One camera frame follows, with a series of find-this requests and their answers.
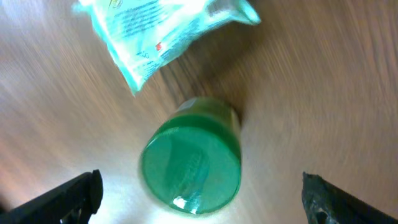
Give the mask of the green lid jar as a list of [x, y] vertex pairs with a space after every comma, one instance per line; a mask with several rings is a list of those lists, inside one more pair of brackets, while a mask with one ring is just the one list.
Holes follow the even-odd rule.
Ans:
[[148, 140], [142, 183], [159, 202], [190, 215], [226, 206], [241, 184], [240, 123], [235, 109], [211, 97], [182, 103]]

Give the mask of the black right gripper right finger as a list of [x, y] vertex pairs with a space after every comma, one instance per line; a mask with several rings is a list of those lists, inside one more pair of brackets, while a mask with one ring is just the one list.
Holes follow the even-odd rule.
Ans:
[[393, 223], [397, 219], [327, 182], [303, 173], [302, 203], [309, 224]]

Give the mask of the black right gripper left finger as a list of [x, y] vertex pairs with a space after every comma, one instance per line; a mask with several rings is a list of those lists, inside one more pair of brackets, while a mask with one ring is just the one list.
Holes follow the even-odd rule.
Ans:
[[1, 214], [1, 223], [88, 223], [102, 199], [102, 176], [93, 170]]

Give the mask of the teal wipes packet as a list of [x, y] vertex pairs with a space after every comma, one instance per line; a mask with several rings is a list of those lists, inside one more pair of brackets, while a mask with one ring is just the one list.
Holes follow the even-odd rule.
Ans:
[[132, 93], [208, 31], [261, 19], [247, 0], [79, 0]]

